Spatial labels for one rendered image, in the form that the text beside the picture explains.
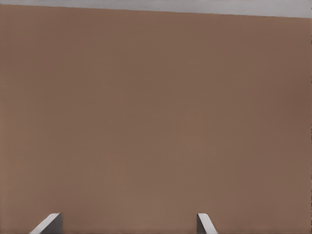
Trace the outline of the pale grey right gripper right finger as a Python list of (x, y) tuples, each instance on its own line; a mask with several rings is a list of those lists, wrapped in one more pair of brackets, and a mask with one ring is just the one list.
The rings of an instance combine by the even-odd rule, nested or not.
[(196, 233), (197, 234), (218, 234), (210, 217), (206, 213), (196, 215)]

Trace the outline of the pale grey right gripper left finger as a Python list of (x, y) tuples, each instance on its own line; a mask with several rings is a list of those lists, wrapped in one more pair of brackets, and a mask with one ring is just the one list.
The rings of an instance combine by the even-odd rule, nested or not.
[(62, 213), (49, 214), (29, 234), (62, 234)]

